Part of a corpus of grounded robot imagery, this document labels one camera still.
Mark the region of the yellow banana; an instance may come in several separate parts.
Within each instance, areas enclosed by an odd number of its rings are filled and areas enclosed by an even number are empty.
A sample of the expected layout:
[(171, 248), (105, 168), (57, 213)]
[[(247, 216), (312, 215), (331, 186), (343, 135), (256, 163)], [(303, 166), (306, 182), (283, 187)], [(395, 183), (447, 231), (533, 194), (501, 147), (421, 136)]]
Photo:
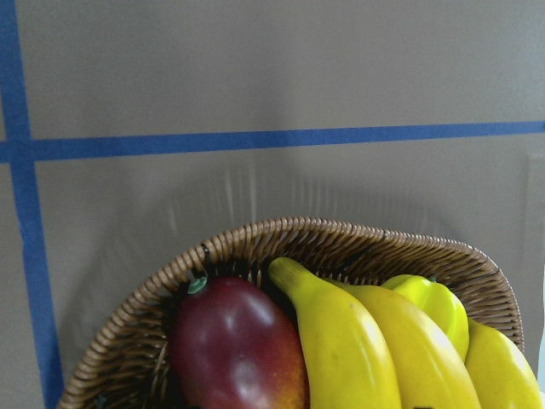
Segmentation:
[(378, 285), (329, 282), (356, 297), (378, 324), (393, 359), (403, 408), (481, 407), (454, 345), (413, 302)]
[(541, 409), (536, 376), (503, 333), (470, 319), (465, 366), (483, 408)]
[(295, 308), (311, 408), (402, 406), (385, 339), (359, 300), (286, 257), (268, 276)]

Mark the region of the brown wicker basket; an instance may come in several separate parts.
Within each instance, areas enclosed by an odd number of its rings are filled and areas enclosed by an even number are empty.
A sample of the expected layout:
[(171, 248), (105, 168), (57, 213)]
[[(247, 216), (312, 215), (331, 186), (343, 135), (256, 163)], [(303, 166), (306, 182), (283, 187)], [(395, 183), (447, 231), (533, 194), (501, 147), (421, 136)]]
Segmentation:
[(321, 276), (380, 284), (397, 274), (434, 277), (468, 315), (524, 346), (519, 305), (502, 270), (453, 239), (312, 217), (243, 225), (176, 256), (112, 313), (66, 381), (61, 408), (172, 408), (167, 331), (181, 292), (198, 275), (238, 276), (272, 292), (270, 261), (287, 256)]

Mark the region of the red mango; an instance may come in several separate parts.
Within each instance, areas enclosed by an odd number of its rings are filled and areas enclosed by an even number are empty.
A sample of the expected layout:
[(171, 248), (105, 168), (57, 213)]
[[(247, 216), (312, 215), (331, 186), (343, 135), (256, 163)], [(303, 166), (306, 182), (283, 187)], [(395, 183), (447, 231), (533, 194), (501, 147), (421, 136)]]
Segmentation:
[(235, 277), (194, 279), (169, 334), (169, 363), (191, 408), (308, 408), (296, 329), (276, 303)]

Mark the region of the green pear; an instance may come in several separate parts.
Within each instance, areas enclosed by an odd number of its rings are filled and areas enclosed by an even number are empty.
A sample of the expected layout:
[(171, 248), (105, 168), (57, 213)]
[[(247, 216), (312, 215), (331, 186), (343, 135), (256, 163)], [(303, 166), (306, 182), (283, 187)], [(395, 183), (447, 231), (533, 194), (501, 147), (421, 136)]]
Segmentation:
[(466, 359), (469, 347), (468, 316), (460, 299), (435, 278), (401, 274), (385, 281), (382, 287), (396, 291), (427, 314)]

